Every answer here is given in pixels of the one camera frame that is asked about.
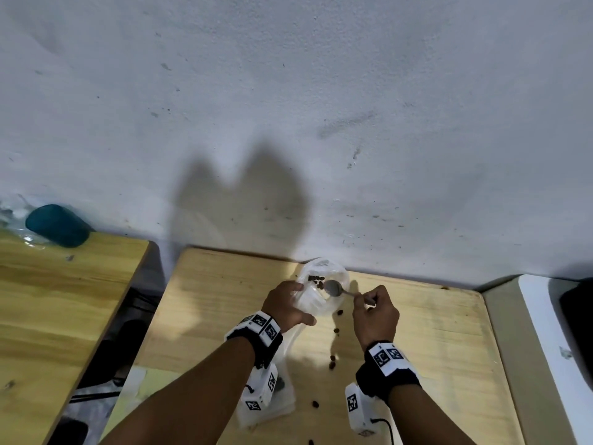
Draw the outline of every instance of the spoon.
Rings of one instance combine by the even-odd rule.
[[[323,289],[330,295],[330,297],[339,297],[342,294],[348,294],[352,297],[357,296],[357,294],[353,294],[352,292],[344,290],[342,284],[340,284],[338,281],[335,281],[334,279],[328,279],[327,281],[325,281],[323,283]],[[375,301],[367,295],[365,295],[365,303],[370,306],[376,305]]]

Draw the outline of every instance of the white wall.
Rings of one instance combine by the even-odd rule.
[[[592,19],[593,0],[0,0],[0,189],[167,256],[582,276]]]

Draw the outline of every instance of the wrist strap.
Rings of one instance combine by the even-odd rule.
[[[226,333],[225,341],[234,337],[245,337],[250,342],[256,354],[257,368],[268,368],[283,340],[278,323],[262,311],[241,320]]]
[[[356,372],[356,382],[362,393],[379,397],[385,403],[395,386],[420,386],[414,366],[406,359],[404,353],[389,341],[373,342],[368,346],[365,351],[365,363]]]

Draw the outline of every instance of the wooden tabletop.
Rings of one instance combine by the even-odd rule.
[[[148,243],[93,232],[35,248],[0,231],[0,442],[47,441]]]
[[[181,256],[152,320],[136,365],[183,373],[222,343],[224,334],[257,311],[268,291],[294,279],[301,265],[189,248]],[[523,444],[507,378],[484,300],[477,292],[350,273],[354,290],[384,284],[400,310],[396,344],[422,385],[480,445]],[[345,387],[363,361],[352,328],[352,301],[341,316],[320,317],[298,337],[288,359],[296,411],[239,430],[236,419],[219,444],[377,444],[348,424]],[[330,355],[337,366],[329,369]],[[312,401],[320,407],[314,409]]]

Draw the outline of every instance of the hand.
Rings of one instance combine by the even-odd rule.
[[[365,308],[365,296],[376,301],[376,306]],[[366,294],[354,297],[354,334],[360,342],[362,352],[375,341],[393,342],[400,312],[391,303],[385,286],[377,286]]]
[[[308,326],[317,323],[316,318],[311,314],[305,314],[292,305],[291,292],[300,291],[302,287],[302,284],[296,281],[282,281],[268,293],[263,302],[262,311],[274,317],[283,333],[300,323]]]

